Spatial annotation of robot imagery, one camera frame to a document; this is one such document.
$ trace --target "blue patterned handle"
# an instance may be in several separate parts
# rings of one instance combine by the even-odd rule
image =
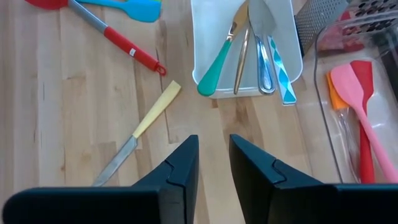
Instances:
[[[282,103],[283,105],[293,105],[296,103],[297,99],[289,76],[287,76],[286,69],[282,62],[282,58],[280,57],[274,39],[271,36],[268,36],[268,43],[270,46],[275,72],[278,79]]]

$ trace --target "orange spatula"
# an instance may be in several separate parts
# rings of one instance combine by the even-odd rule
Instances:
[[[330,96],[330,101],[333,109],[336,111],[336,114],[338,116],[341,128],[343,129],[343,136],[345,137],[345,141],[347,144],[347,154],[349,157],[349,166],[351,168],[351,171],[353,173],[353,177],[357,182],[359,182],[359,175],[356,167],[358,166],[358,157],[356,156],[355,152],[358,151],[357,145],[353,144],[353,135],[351,134],[351,130],[349,129],[346,117],[347,117],[347,112],[349,109],[349,105],[344,102],[340,98],[340,96],[337,94],[335,87],[333,86],[333,83],[331,82],[330,78],[331,73],[328,72],[326,75],[326,78],[328,80],[328,87],[329,87],[329,96]]]

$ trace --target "yellow knife handle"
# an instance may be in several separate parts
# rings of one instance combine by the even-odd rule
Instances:
[[[137,129],[132,135],[135,138],[138,138],[166,109],[166,107],[168,107],[180,90],[181,86],[175,81],[172,81],[166,90],[161,94],[159,99],[157,99],[149,112],[145,115],[144,119],[139,123]]]

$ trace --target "gray handle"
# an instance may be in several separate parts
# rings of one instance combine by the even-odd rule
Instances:
[[[259,91],[262,94],[273,94],[275,84],[272,80],[270,58],[267,56],[266,47],[260,37],[255,36],[257,47],[257,74],[259,82]]]
[[[68,6],[86,22],[92,25],[96,30],[104,34],[104,31],[108,25],[106,25],[101,19],[94,16],[94,14],[92,14],[89,10],[75,0],[68,0]]]

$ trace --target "white plastic container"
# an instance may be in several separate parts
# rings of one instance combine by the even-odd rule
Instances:
[[[290,0],[265,0],[274,16],[276,27],[271,34],[276,42],[286,72],[291,82],[296,81],[302,72],[303,62],[299,39],[296,33],[293,7]],[[198,84],[222,47],[235,12],[243,0],[192,0],[192,21],[194,41],[193,80]],[[237,95],[233,94],[236,68],[242,46],[244,31],[232,43],[225,59],[216,92],[210,98],[261,95],[257,83],[257,52],[251,32],[248,54]]]

